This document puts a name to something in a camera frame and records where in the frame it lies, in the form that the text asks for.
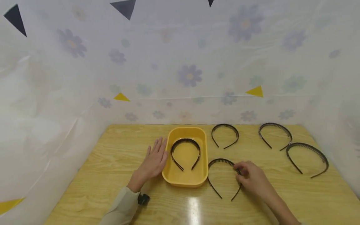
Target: black triangle flag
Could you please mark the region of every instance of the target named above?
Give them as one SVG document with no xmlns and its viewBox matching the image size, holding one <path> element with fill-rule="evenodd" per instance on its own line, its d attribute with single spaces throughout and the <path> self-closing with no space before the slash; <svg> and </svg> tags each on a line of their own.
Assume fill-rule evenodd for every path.
<svg viewBox="0 0 360 225">
<path fill-rule="evenodd" d="M 209 0 L 209 5 L 211 7 L 212 3 L 214 2 L 214 0 Z"/>
<path fill-rule="evenodd" d="M 24 24 L 21 19 L 19 6 L 18 4 L 14 5 L 7 13 L 4 14 L 4 17 L 12 24 L 18 31 L 26 36 Z"/>
<path fill-rule="evenodd" d="M 130 20 L 132 12 L 134 11 L 136 0 L 127 0 L 127 1 L 117 1 L 114 3 L 110 3 L 117 9 L 124 17 Z"/>
</svg>

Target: pennant flag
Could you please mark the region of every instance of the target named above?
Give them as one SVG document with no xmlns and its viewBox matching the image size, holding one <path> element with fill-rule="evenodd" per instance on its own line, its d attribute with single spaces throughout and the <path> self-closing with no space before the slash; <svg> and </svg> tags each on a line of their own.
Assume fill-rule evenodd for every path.
<svg viewBox="0 0 360 225">
<path fill-rule="evenodd" d="M 117 1 L 114 3 L 110 3 L 117 9 L 124 17 L 130 20 L 132 12 L 134 10 L 136 0 L 127 0 L 127 1 Z"/>
<path fill-rule="evenodd" d="M 6 202 L 0 202 L 0 215 L 6 213 L 14 208 L 17 204 L 22 202 L 25 198 L 14 199 Z"/>
<path fill-rule="evenodd" d="M 214 2 L 214 0 L 209 0 L 209 5 L 211 7 L 212 3 Z"/>
<path fill-rule="evenodd" d="M 130 100 L 129 100 L 125 95 L 123 95 L 121 92 L 120 92 L 117 96 L 115 96 L 114 99 L 115 99 L 115 100 L 118 100 L 118 101 L 127 101 L 127 102 L 130 101 Z"/>
<path fill-rule="evenodd" d="M 4 17 L 12 24 L 18 31 L 26 36 L 24 24 L 19 11 L 18 4 L 14 5 L 7 13 L 4 14 Z"/>
<path fill-rule="evenodd" d="M 258 96 L 258 97 L 264 97 L 262 95 L 262 89 L 261 89 L 261 86 L 257 86 L 256 88 L 253 88 L 251 90 L 248 90 L 247 92 L 245 92 L 249 95 L 254 95 L 254 96 Z"/>
</svg>

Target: white curtain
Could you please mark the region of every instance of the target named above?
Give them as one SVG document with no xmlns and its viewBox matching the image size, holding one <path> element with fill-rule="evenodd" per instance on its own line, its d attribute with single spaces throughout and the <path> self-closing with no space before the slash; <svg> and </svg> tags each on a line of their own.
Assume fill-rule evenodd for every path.
<svg viewBox="0 0 360 225">
<path fill-rule="evenodd" d="M 360 196 L 358 1 L 113 2 L 0 3 L 1 224 L 42 224 L 111 123 L 302 124 Z"/>
</svg>

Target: black headband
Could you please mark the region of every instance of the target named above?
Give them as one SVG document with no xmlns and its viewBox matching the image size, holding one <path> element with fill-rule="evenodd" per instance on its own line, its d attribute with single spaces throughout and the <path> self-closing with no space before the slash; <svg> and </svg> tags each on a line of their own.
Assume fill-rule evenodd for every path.
<svg viewBox="0 0 360 225">
<path fill-rule="evenodd" d="M 267 127 L 267 126 L 274 126 L 274 127 L 280 128 L 280 129 L 282 129 L 283 131 L 285 131 L 285 133 L 288 135 L 288 137 L 290 137 L 290 142 L 289 142 L 285 147 L 283 147 L 282 149 L 280 149 L 280 151 L 281 151 L 281 150 L 284 150 L 288 145 L 291 144 L 293 137 L 292 137 L 290 131 L 289 131 L 288 129 L 286 129 L 286 127 L 284 127 L 284 126 L 282 126 L 282 125 L 280 125 L 280 124 L 277 124 L 277 123 L 264 123 L 264 124 L 261 125 L 260 128 L 259 128 L 259 136 L 260 136 L 260 138 L 265 142 L 265 144 L 267 144 L 271 149 L 272 149 L 271 145 L 270 145 L 270 144 L 263 138 L 263 136 L 261 135 L 261 130 L 262 130 L 264 127 Z"/>
<path fill-rule="evenodd" d="M 235 132 L 235 134 L 236 134 L 236 141 L 235 141 L 234 143 L 232 143 L 231 145 L 226 146 L 225 148 L 228 148 L 228 147 L 232 146 L 233 144 L 235 144 L 236 142 L 238 142 L 238 140 L 239 140 L 239 132 L 238 132 L 238 130 L 237 130 L 234 126 L 232 126 L 232 125 L 230 125 L 230 124 L 222 123 L 222 124 L 216 125 L 216 126 L 212 129 L 212 131 L 211 131 L 211 138 L 213 139 L 213 141 L 215 142 L 215 144 L 216 144 L 217 147 L 219 147 L 219 145 L 216 143 L 216 141 L 215 141 L 215 139 L 214 139 L 214 136 L 213 136 L 213 133 L 214 133 L 214 131 L 215 131 L 216 129 L 218 129 L 219 127 L 228 127 L 228 128 L 230 128 L 230 129 L 232 129 L 232 130 Z"/>
<path fill-rule="evenodd" d="M 214 163 L 217 163 L 217 162 L 225 162 L 227 164 L 229 164 L 230 166 L 232 166 L 232 168 L 234 168 L 234 163 L 230 160 L 227 160 L 227 159 L 223 159 L 223 158 L 217 158 L 217 159 L 214 159 L 212 160 L 210 163 L 209 163 L 209 169 L 210 167 L 214 164 Z M 238 169 L 234 169 L 239 175 L 241 175 L 240 171 Z M 209 181 L 209 184 L 210 186 L 214 189 L 214 191 L 217 193 L 217 195 L 222 199 L 221 195 L 219 194 L 219 192 L 217 192 L 217 190 L 214 188 L 214 186 L 211 184 L 210 182 L 210 179 L 209 179 L 209 176 L 207 177 L 207 180 Z M 240 191 L 240 188 L 241 188 L 241 184 L 239 186 L 239 189 L 238 191 L 236 192 L 236 194 L 233 196 L 233 198 L 231 199 L 231 201 L 236 197 L 236 195 L 239 193 Z"/>
<path fill-rule="evenodd" d="M 314 178 L 316 176 L 319 176 L 320 174 L 323 174 L 325 173 L 328 168 L 329 168 L 329 161 L 328 159 L 326 158 L 326 156 L 320 151 L 318 150 L 317 148 L 311 146 L 311 145 L 308 145 L 308 144 L 305 144 L 305 143 L 300 143 L 300 142 L 296 142 L 296 143 L 292 143 L 290 145 L 287 146 L 286 148 L 286 155 L 288 157 L 288 159 L 290 160 L 290 162 L 294 165 L 294 167 L 302 174 L 302 171 L 299 169 L 299 167 L 297 167 L 294 163 L 294 161 L 291 159 L 290 155 L 289 155 L 289 150 L 292 148 L 292 147 L 295 147 L 295 146 L 300 146 L 300 147 L 304 147 L 304 148 L 308 148 L 310 149 L 311 151 L 315 152 L 322 160 L 323 163 L 325 163 L 326 165 L 326 168 L 323 172 L 319 173 L 319 174 L 316 174 L 310 178 Z"/>
<path fill-rule="evenodd" d="M 198 161 L 199 161 L 199 159 L 200 159 L 200 146 L 199 146 L 199 144 L 196 143 L 196 141 L 194 141 L 193 139 L 190 139 L 190 138 L 182 138 L 182 139 L 180 139 L 180 140 L 177 140 L 177 141 L 172 145 L 172 147 L 171 147 L 171 150 L 170 150 L 171 158 L 172 158 L 172 160 L 174 161 L 174 163 L 175 163 L 182 171 L 184 171 L 184 168 L 183 168 L 180 164 L 178 164 L 178 163 L 176 162 L 176 160 L 174 159 L 174 157 L 172 156 L 172 153 L 174 152 L 175 148 L 176 148 L 178 145 L 182 144 L 182 143 L 190 143 L 190 144 L 193 144 L 193 145 L 197 148 L 197 150 L 199 151 L 198 159 L 196 160 L 195 164 L 191 167 L 191 170 L 193 170 L 193 168 L 196 166 L 196 164 L 198 163 Z"/>
</svg>

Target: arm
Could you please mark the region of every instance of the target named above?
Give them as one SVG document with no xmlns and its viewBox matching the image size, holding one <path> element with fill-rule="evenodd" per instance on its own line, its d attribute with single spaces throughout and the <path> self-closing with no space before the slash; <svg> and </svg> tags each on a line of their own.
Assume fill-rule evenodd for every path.
<svg viewBox="0 0 360 225">
<path fill-rule="evenodd" d="M 121 189 L 111 208 L 101 219 L 99 225 L 127 225 L 131 222 L 138 208 L 138 196 L 143 185 L 159 175 L 165 167 L 167 139 L 156 139 L 153 150 L 148 147 L 146 157 L 140 167 L 133 173 L 128 185 Z"/>
<path fill-rule="evenodd" d="M 239 162 L 234 165 L 234 168 L 239 169 L 242 174 L 237 175 L 236 179 L 242 183 L 247 190 L 259 196 L 264 201 L 281 225 L 301 224 L 286 203 L 276 193 L 262 169 L 250 161 Z"/>
</svg>

